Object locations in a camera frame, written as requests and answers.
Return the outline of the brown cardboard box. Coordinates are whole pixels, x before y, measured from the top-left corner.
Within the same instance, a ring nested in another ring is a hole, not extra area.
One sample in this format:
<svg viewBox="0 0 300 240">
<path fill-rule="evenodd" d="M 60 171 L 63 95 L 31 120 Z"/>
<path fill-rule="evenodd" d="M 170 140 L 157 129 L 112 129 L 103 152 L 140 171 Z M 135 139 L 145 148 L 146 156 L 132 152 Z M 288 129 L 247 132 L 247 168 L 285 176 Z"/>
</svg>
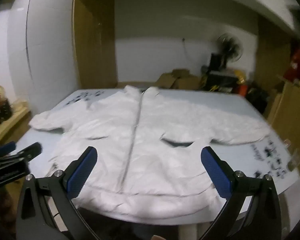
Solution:
<svg viewBox="0 0 300 240">
<path fill-rule="evenodd" d="M 200 77 L 192 75 L 188 69 L 174 69 L 170 73 L 161 74 L 155 86 L 162 89 L 198 90 Z"/>
</svg>

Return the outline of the white puffer jacket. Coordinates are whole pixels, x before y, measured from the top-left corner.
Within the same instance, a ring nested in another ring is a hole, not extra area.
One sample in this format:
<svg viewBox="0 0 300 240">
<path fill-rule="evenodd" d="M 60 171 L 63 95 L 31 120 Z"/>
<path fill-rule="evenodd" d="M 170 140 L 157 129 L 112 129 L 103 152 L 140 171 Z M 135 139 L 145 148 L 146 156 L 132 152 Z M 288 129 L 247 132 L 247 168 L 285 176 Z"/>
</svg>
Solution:
<svg viewBox="0 0 300 240">
<path fill-rule="evenodd" d="M 65 169 L 87 147 L 96 148 L 98 161 L 74 199 L 77 207 L 150 219 L 215 205 L 217 191 L 200 161 L 211 141 L 247 144 L 270 132 L 246 115 L 131 86 L 92 103 L 40 113 L 30 126 L 63 130 L 50 159 L 56 169 Z"/>
</svg>

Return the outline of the black standing fan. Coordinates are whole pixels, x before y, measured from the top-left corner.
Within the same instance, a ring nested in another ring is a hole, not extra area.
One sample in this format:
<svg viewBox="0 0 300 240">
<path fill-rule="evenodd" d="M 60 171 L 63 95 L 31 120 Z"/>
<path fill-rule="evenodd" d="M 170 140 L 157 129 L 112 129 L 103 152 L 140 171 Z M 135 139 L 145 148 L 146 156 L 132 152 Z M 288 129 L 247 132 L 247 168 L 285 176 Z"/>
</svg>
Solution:
<svg viewBox="0 0 300 240">
<path fill-rule="evenodd" d="M 242 43 L 236 36 L 224 33 L 217 42 L 222 56 L 221 68 L 225 69 L 228 62 L 236 62 L 243 55 Z"/>
</svg>

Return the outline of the black yellow delivery box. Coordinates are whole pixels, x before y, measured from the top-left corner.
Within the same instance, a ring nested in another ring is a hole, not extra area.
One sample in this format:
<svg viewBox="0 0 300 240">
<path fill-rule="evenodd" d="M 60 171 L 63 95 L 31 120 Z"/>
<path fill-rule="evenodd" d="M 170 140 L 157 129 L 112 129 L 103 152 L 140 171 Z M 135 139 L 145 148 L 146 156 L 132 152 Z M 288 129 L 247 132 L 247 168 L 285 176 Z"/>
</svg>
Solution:
<svg viewBox="0 0 300 240">
<path fill-rule="evenodd" d="M 239 79 L 232 69 L 207 70 L 202 76 L 202 90 L 207 92 L 234 93 Z"/>
</svg>

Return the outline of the wooden side shelf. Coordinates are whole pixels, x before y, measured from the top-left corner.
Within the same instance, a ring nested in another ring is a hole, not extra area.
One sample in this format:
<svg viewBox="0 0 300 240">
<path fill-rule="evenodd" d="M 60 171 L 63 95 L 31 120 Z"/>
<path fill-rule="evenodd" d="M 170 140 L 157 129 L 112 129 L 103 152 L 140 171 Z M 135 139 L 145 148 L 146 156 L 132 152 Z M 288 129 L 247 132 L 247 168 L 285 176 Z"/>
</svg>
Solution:
<svg viewBox="0 0 300 240">
<path fill-rule="evenodd" d="M 3 121 L 0 124 L 0 146 L 11 141 L 17 142 L 29 130 L 31 118 L 31 111 L 22 107 L 8 120 Z"/>
</svg>

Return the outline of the yellow helmet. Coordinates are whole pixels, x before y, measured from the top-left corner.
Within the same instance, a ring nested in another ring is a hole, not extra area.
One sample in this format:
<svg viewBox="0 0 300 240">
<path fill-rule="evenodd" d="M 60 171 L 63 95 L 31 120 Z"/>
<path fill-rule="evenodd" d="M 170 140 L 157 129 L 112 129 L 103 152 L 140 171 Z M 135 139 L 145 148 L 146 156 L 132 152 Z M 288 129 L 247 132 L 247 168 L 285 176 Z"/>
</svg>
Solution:
<svg viewBox="0 0 300 240">
<path fill-rule="evenodd" d="M 247 81 L 247 76 L 244 71 L 240 69 L 234 69 L 234 75 L 237 78 L 237 84 L 238 85 L 244 85 Z"/>
</svg>

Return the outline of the clear glass cup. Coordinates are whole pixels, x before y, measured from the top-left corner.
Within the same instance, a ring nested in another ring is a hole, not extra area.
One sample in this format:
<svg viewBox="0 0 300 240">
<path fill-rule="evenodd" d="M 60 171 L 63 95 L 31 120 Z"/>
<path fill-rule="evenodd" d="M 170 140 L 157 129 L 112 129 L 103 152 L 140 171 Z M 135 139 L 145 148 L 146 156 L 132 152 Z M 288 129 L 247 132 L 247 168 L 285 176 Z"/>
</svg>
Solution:
<svg viewBox="0 0 300 240">
<path fill-rule="evenodd" d="M 300 152 L 295 151 L 292 154 L 291 159 L 289 160 L 289 162 L 287 164 L 287 168 L 289 171 L 293 171 L 296 168 L 298 168 L 299 165 L 300 165 Z"/>
</svg>

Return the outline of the oil bottle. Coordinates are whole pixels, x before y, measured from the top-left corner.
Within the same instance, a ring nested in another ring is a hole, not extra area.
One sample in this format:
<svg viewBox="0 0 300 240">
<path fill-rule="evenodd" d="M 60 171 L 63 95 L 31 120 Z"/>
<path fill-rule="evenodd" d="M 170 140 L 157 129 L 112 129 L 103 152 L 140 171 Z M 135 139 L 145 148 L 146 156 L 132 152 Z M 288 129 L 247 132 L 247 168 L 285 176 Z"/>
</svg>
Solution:
<svg viewBox="0 0 300 240">
<path fill-rule="evenodd" d="M 0 85 L 0 113 L 4 120 L 8 120 L 12 116 L 10 102 L 6 96 L 4 87 Z"/>
</svg>

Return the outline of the wooden cabinet right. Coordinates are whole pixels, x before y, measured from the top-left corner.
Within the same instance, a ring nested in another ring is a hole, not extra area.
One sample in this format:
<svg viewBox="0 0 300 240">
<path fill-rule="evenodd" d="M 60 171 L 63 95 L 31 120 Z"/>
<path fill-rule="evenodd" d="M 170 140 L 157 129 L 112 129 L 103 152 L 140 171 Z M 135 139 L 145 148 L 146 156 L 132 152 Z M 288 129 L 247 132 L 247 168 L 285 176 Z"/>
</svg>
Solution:
<svg viewBox="0 0 300 240">
<path fill-rule="evenodd" d="M 289 152 L 300 156 L 300 88 L 282 77 L 277 88 L 282 89 L 281 98 L 271 126 L 283 141 L 290 143 Z"/>
</svg>

